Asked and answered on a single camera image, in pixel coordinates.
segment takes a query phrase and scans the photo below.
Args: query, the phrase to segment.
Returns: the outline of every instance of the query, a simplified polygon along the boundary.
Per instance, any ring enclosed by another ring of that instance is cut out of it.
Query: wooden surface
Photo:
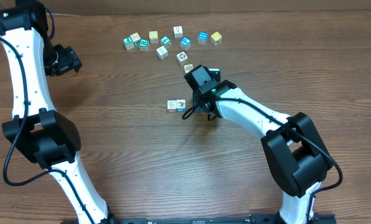
[[[39,0],[53,13],[71,15],[178,14],[371,10],[371,0]],[[14,7],[0,0],[0,10]]]
[[[371,11],[101,16],[56,18],[55,44],[71,45],[79,74],[48,77],[59,112],[79,129],[83,162],[94,186],[118,217],[226,217],[276,213],[282,192],[272,179],[260,141],[238,125],[196,114],[166,113],[167,100],[191,100],[175,55],[126,51],[122,38],[173,35],[182,25],[192,39],[193,65],[222,77],[280,112],[310,115],[344,183],[318,194],[315,211],[339,223],[371,223]],[[219,31],[220,46],[196,43]],[[75,213],[58,184],[43,177],[24,187],[3,182],[12,88],[0,44],[0,223],[58,223]],[[11,180],[41,170],[14,152]],[[334,170],[323,185],[337,180]]]

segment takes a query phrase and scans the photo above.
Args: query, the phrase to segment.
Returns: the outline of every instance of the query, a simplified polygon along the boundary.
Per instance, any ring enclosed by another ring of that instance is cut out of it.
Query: yellow cube
[[[215,33],[211,34],[210,42],[214,46],[217,46],[218,44],[220,44],[221,41],[222,41],[222,35],[219,32],[215,32]]]
[[[149,42],[151,44],[159,43],[158,32],[157,31],[149,31]]]

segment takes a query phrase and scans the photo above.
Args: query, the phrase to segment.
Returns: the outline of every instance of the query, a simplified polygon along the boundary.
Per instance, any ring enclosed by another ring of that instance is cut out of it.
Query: brown tabletop
[[[175,55],[126,51],[122,39],[183,26],[193,65],[220,68],[254,100],[273,110],[311,116],[344,183],[318,194],[315,211],[339,223],[371,223],[371,11],[56,17],[54,44],[70,45],[79,73],[47,77],[57,110],[81,135],[83,163],[118,217],[189,218],[276,213],[282,191],[270,175],[260,141],[237,124],[181,120],[167,100],[191,89]],[[219,31],[222,44],[197,44],[199,31]],[[59,223],[76,217],[52,177],[10,187],[2,166],[10,143],[12,85],[0,44],[0,223]],[[9,177],[41,172],[15,151]],[[337,180],[333,169],[323,185]]]

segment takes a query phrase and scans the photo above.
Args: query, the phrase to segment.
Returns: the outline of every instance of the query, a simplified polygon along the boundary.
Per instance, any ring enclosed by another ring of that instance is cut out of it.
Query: small cube
[[[186,110],[185,100],[177,100],[176,106],[177,106],[177,112],[185,112]]]
[[[199,33],[199,36],[198,36],[198,44],[203,44],[203,45],[205,45],[206,42],[208,41],[208,36],[209,36],[208,33],[201,31],[201,32]]]
[[[180,47],[184,50],[188,50],[191,47],[191,39],[184,37],[180,42]]]
[[[126,50],[134,48],[134,42],[131,40],[131,37],[123,38],[123,44],[126,47]]]
[[[211,35],[210,41],[214,46],[217,46],[222,41],[222,35],[219,32],[215,32]]]
[[[144,52],[149,51],[149,41],[145,40],[145,39],[141,39],[140,44],[139,44],[139,48],[140,48],[140,50],[142,50]]]
[[[158,32],[157,31],[149,31],[149,42],[151,44],[159,43]]]
[[[168,100],[167,101],[167,112],[176,112],[176,109],[177,109],[177,101]]]
[[[173,27],[174,30],[174,38],[182,38],[183,37],[183,27],[178,26],[178,27]]]
[[[191,70],[193,69],[193,65],[192,64],[189,64],[189,65],[184,65],[184,75],[186,75],[188,72],[190,72]]]
[[[188,63],[188,56],[186,56],[185,52],[181,52],[177,55],[177,62],[180,65],[185,65]]]
[[[134,47],[138,47],[138,45],[140,44],[140,40],[141,40],[140,35],[138,35],[138,33],[131,34],[130,38],[134,43]]]
[[[160,60],[168,56],[168,52],[165,46],[161,46],[158,49],[156,49],[156,54],[158,55],[158,58]]]
[[[164,36],[162,39],[160,39],[160,45],[169,48],[172,46],[172,40],[170,40],[168,36]]]

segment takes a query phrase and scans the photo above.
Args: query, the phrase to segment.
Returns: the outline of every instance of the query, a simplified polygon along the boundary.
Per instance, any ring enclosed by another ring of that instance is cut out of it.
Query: wall
[[[76,15],[256,11],[371,10],[371,0],[40,0],[53,13]],[[0,9],[15,0],[0,0]]]

